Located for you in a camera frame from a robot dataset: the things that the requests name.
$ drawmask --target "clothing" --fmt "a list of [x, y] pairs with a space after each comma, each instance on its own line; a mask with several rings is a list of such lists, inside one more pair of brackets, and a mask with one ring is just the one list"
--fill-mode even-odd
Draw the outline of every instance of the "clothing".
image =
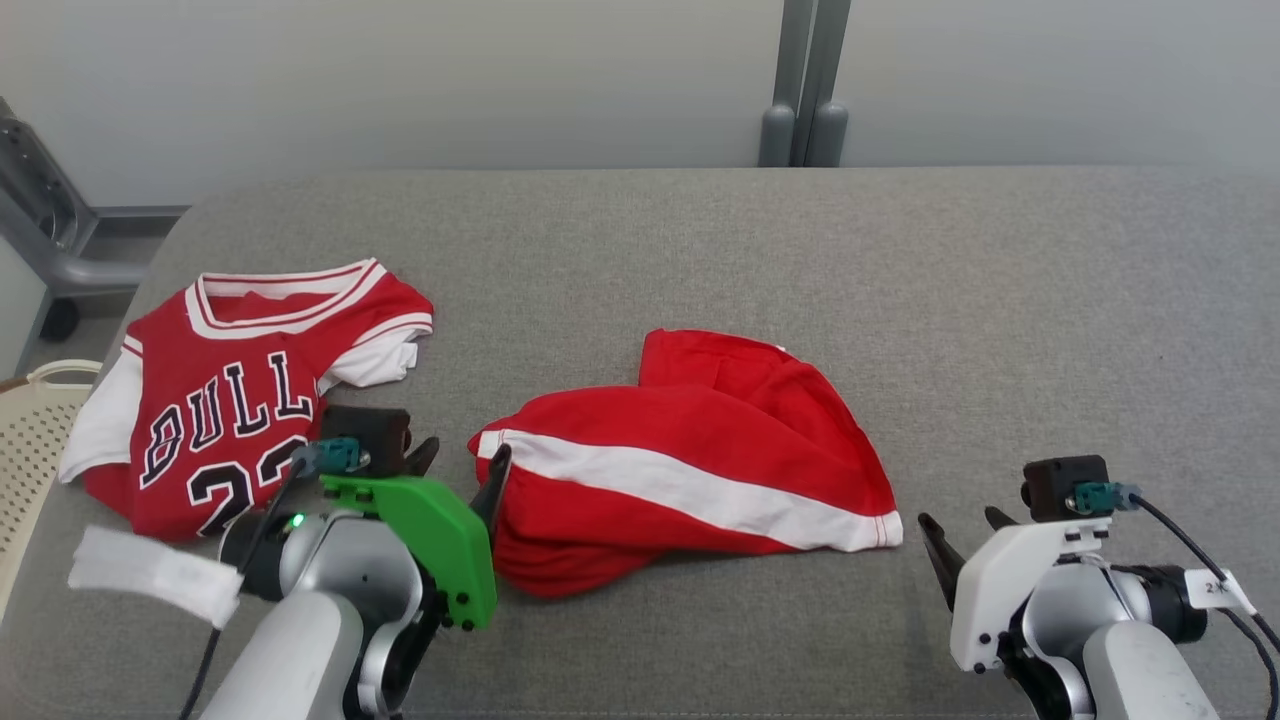
[[161, 539], [265, 505], [339, 382], [398, 380], [431, 304], [374, 259], [317, 273], [202, 274], [129, 324], [58, 478]]
[[481, 483], [503, 443], [494, 565], [538, 596], [596, 588], [672, 550], [902, 543], [854, 416], [813, 365], [772, 345], [654, 331], [637, 387], [547, 395], [471, 438]]

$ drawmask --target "red fabric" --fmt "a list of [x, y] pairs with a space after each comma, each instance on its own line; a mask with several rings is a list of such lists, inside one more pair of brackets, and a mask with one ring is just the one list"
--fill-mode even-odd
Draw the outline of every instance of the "red fabric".
[[[275, 281], [238, 277], [237, 282]], [[210, 306], [219, 320], [251, 320], [306, 310], [328, 297], [294, 293], [273, 300], [250, 292], [243, 297], [211, 297]], [[270, 501], [280, 487], [278, 480], [288, 466], [289, 452], [319, 434], [324, 400], [317, 395], [317, 382], [334, 361], [360, 345], [360, 337], [371, 328], [431, 310], [416, 290], [387, 273], [358, 302], [305, 332], [209, 340], [188, 320], [186, 293], [174, 295], [134, 320], [127, 332], [145, 354], [142, 384], [134, 397], [138, 421], [129, 443], [131, 461], [87, 469], [81, 475], [84, 489], [128, 518], [141, 536], [188, 541], [220, 534], [239, 512]], [[273, 354], [284, 355], [288, 397], [280, 396], [269, 363]], [[237, 397], [227, 377], [227, 369], [236, 364], [242, 369], [243, 398]], [[216, 405], [209, 402], [206, 407], [216, 407], [220, 432], [197, 448], [191, 395], [206, 387], [214, 391]], [[291, 414], [282, 404], [305, 406], [306, 411]], [[174, 420], [164, 421], [166, 411]], [[238, 414], [261, 418], [265, 427], [241, 434], [236, 429]], [[201, 421], [206, 427], [212, 423], [205, 414]], [[148, 473], [148, 454], [172, 454], [172, 460], [152, 464], [160, 471]]]
[[[900, 523], [895, 534], [876, 519], [895, 512], [893, 495], [844, 401], [813, 365], [762, 342], [703, 331], [652, 332], [637, 387], [547, 395], [476, 434], [470, 447], [481, 483], [489, 466], [479, 456], [481, 436], [493, 430], [660, 452], [718, 478], [867, 516], [874, 533], [870, 546], [901, 542]], [[664, 506], [660, 497], [649, 501], [586, 487], [594, 480], [584, 478], [541, 477], [527, 466], [547, 459], [531, 457], [517, 443], [512, 447], [494, 564], [532, 594], [589, 591], [671, 550], [753, 555], [796, 550], [772, 537], [699, 520]]]

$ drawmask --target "plastic basket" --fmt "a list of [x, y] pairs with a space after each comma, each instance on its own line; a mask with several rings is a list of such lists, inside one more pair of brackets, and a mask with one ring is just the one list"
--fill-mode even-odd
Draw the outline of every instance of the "plastic basket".
[[101, 369], [91, 360], [59, 360], [0, 383], [0, 618], [72, 421], [92, 388], [51, 383], [49, 377]]

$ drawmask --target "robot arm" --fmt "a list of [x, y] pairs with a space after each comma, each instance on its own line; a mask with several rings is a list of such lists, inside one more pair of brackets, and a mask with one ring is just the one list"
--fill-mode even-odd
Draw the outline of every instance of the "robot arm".
[[975, 674], [1002, 669], [1042, 720], [1217, 717], [1175, 647], [1207, 625], [1185, 571], [1111, 566], [1096, 555], [1112, 521], [1108, 503], [1091, 505], [1094, 484], [1106, 483], [1102, 459], [1032, 464], [1025, 475], [1039, 521], [1020, 525], [988, 507], [996, 533], [968, 561], [933, 518], [919, 518], [954, 612], [955, 662]]
[[435, 438], [403, 455], [403, 411], [330, 406], [321, 436], [343, 438], [362, 455], [353, 470], [320, 477], [337, 510], [251, 512], [223, 538], [219, 559], [238, 565], [268, 525], [242, 592], [278, 605], [204, 720], [396, 717], [436, 630], [457, 624], [470, 632], [493, 616], [490, 548], [509, 448], [494, 457], [468, 506], [421, 477]]

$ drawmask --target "gray upholstered surface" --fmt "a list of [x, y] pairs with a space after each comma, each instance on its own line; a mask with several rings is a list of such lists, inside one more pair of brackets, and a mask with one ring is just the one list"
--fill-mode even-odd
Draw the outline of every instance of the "gray upholstered surface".
[[[380, 258], [438, 307], [407, 405], [472, 488], [463, 442], [536, 395], [634, 379], [644, 333], [768, 340], [844, 393], [909, 519], [972, 551], [1019, 510], [1027, 460], [1100, 452], [1280, 615], [1280, 187], [1174, 169], [365, 174], [250, 187], [192, 209], [137, 316], [201, 270]], [[72, 593], [86, 523], [55, 488], [0, 629], [5, 717], [169, 717], [206, 628], [138, 597]], [[1125, 516], [1110, 555], [1189, 555]], [[494, 626], [439, 641], [410, 717], [1019, 716], [959, 673], [919, 532], [901, 548], [673, 561], [586, 597], [502, 589]], [[247, 603], [212, 685], [262, 614]], [[1187, 651], [1226, 716], [1263, 674], [1213, 620]]]

